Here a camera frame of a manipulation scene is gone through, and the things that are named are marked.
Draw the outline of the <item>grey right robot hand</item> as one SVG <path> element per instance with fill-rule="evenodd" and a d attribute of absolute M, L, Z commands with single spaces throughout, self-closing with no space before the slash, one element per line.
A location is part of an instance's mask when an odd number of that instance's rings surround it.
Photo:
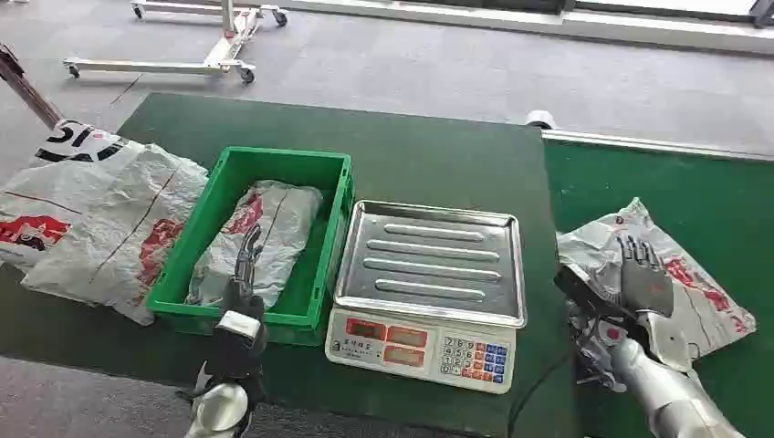
<path fill-rule="evenodd" d="M 653 246 L 632 235 L 616 235 L 621 255 L 621 305 L 670 318 L 674 312 L 672 279 Z"/>

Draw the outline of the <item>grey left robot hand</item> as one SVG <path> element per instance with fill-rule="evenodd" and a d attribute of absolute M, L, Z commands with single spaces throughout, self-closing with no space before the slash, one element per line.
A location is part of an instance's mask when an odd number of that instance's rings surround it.
<path fill-rule="evenodd" d="M 258 243 L 261 235 L 262 228 L 259 223 L 255 223 L 246 232 L 236 257 L 234 274 L 223 294 L 221 316 L 227 311 L 234 311 L 259 322 L 264 319 L 264 300 L 253 292 L 255 265 L 263 252 L 263 245 Z"/>

